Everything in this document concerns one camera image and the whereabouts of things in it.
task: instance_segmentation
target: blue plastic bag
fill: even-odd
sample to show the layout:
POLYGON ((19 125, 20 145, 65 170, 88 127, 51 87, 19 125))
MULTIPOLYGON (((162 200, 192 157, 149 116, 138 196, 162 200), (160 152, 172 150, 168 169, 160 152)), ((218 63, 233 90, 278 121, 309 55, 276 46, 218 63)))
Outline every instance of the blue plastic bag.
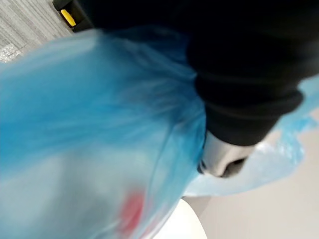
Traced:
POLYGON ((203 145, 186 44, 159 27, 90 30, 1 65, 1 239, 158 231, 203 145))

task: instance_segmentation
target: white surface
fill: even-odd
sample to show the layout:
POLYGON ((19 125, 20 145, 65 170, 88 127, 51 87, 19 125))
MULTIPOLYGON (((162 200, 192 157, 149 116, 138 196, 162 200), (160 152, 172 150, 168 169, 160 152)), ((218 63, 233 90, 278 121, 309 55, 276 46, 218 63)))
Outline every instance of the white surface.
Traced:
POLYGON ((154 239, 207 239, 190 205, 180 200, 175 211, 154 239))
POLYGON ((319 239, 319 129, 299 138, 306 156, 289 178, 235 196, 187 199, 209 239, 319 239))

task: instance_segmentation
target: yellow tab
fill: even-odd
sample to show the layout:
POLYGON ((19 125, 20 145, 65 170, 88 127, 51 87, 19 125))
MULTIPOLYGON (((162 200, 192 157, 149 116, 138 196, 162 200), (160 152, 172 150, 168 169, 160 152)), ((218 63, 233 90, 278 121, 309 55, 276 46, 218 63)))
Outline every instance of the yellow tab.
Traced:
POLYGON ((75 24, 75 20, 73 19, 73 17, 71 16, 70 13, 68 13, 67 10, 65 9, 62 9, 61 10, 61 14, 62 16, 65 18, 65 20, 67 20, 67 22, 70 24, 71 27, 74 27, 76 24, 75 24))

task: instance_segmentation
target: blue plastic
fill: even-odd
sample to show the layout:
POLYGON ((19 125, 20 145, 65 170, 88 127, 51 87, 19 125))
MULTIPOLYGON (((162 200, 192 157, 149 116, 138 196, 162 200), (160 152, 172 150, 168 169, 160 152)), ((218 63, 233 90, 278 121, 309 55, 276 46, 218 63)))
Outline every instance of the blue plastic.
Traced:
POLYGON ((259 151, 284 160, 268 178, 197 184, 205 114, 186 45, 162 27, 90 30, 1 65, 1 239, 152 238, 195 177, 188 194, 225 195, 296 168, 293 126, 259 151))

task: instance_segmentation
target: black jacket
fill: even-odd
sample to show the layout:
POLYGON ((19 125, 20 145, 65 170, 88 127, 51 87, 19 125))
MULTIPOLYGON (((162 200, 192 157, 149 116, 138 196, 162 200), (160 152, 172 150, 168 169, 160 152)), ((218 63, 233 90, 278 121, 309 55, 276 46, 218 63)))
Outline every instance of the black jacket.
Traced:
POLYGON ((253 145, 319 71, 318 0, 79 0, 96 27, 159 23, 190 35, 190 65, 219 139, 253 145))

